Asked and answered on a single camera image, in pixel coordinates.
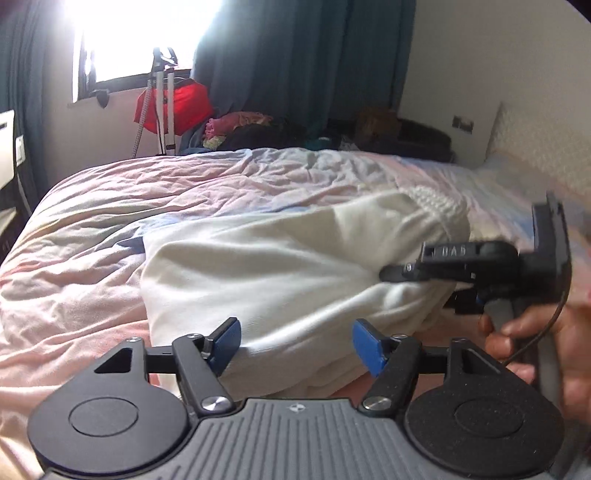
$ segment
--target white wall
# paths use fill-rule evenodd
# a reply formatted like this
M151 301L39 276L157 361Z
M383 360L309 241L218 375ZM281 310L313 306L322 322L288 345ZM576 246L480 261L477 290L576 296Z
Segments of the white wall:
M131 156L141 89L112 93L103 110L96 99L72 103L74 26L62 8L52 27L44 71L44 146L50 185L69 175ZM157 136L144 130L138 156L156 155Z
M591 138L591 24L565 0L417 0L400 116L443 130L476 166L502 100Z

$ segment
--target textured headboard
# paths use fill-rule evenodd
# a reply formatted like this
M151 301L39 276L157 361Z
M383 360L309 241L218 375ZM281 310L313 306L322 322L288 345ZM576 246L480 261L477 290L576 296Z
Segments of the textured headboard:
M591 198L591 140L547 116L502 103L488 155L508 154Z

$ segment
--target white cloth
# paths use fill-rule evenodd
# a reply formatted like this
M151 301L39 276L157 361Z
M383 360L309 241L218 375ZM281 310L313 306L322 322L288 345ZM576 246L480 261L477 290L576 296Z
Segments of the white cloth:
M412 334L454 289L381 283L380 269L415 260L425 241L469 233L465 204L428 187L164 227L144 237L152 344L207 335L235 316L242 345L222 376L230 395L327 396L365 371L352 345L355 319ZM163 386L174 390L167 379Z

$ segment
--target human hand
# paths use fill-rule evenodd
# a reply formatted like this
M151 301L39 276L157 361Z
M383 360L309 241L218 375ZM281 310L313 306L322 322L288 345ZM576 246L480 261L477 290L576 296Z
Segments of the human hand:
M532 306L495 332L490 317L483 315L479 329L486 337L485 349L498 360L514 351L513 339L536 335L548 323L556 305ZM552 328L563 376L563 414L591 424L591 306L567 304ZM533 365L511 363L508 367L527 383L536 372Z

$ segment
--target bedspread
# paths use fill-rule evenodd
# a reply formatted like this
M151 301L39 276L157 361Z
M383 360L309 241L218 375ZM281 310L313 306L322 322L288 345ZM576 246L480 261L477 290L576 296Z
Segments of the bedspread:
M427 184L467 199L474 236L527 243L529 207L455 168L359 152L261 149L125 160L62 181L0 267L4 475L10 468L15 478L41 474L26 422L42 399L121 340L141 336L149 344L139 292L144 233L184 219L333 205Z

